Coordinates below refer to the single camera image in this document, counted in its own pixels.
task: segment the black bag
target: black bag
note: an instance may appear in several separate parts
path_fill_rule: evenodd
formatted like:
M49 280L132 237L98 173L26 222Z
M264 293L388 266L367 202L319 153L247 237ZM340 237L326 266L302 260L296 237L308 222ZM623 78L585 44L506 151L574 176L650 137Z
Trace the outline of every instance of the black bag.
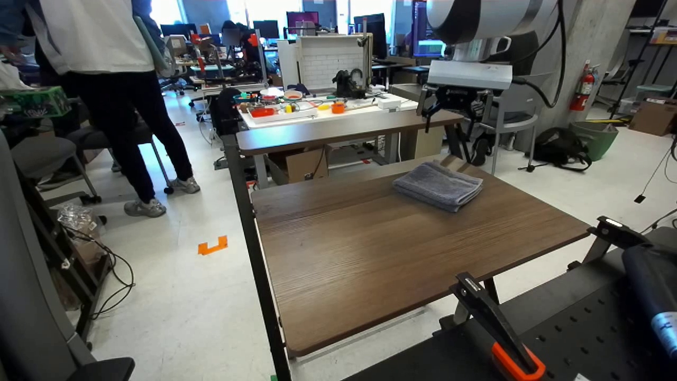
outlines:
M593 165L588 147L562 127L542 132L536 137L532 158L569 172L585 172Z

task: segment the wooden table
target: wooden table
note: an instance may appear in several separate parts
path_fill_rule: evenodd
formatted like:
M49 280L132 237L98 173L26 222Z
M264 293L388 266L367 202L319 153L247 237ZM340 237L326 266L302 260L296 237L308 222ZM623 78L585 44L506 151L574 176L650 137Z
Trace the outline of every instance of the wooden table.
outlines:
M585 236L585 225L543 202L452 161L485 180L456 215L392 191L397 164L348 179L300 183L253 194L268 281L290 355L448 295Z
M430 127L448 127L458 124L463 117L440 110L430 121ZM242 154L253 154L258 187L267 184L264 157L267 153L319 147L332 143L346 143L355 137L392 135L400 132L422 130L425 124L417 110L385 112L374 110L365 115L315 119L315 121L292 121L270 130L247 130L236 134L236 144ZM387 161L394 161L394 144L387 144Z

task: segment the orange tape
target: orange tape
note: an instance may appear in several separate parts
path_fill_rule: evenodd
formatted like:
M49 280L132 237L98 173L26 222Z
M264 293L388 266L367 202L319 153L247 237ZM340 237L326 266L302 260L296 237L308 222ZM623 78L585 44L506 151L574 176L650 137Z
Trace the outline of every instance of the orange tape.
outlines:
M525 350L526 350L530 362L536 364L532 372L525 372L523 367L518 367L498 344L490 345L493 358L509 375L509 380L514 380L514 381L539 381L539 380L543 380L546 364L532 351L528 351L528 347L525 347Z
M212 256L213 253L219 253L223 248L228 248L228 237L227 236L217 237L215 246L199 244L196 246L196 255Z

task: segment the trash bin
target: trash bin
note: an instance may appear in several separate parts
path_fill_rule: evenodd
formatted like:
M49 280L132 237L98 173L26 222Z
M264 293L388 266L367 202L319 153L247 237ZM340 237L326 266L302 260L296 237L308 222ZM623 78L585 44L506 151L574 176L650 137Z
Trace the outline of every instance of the trash bin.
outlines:
M604 124L574 124L570 132L588 147L589 161L598 161L618 135L618 130Z

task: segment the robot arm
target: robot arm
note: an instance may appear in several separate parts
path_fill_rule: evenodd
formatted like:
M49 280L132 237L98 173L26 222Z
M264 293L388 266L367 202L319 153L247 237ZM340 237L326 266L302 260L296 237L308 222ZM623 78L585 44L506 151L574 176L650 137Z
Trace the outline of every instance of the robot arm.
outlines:
M428 21L446 44L532 33L556 0L428 0Z

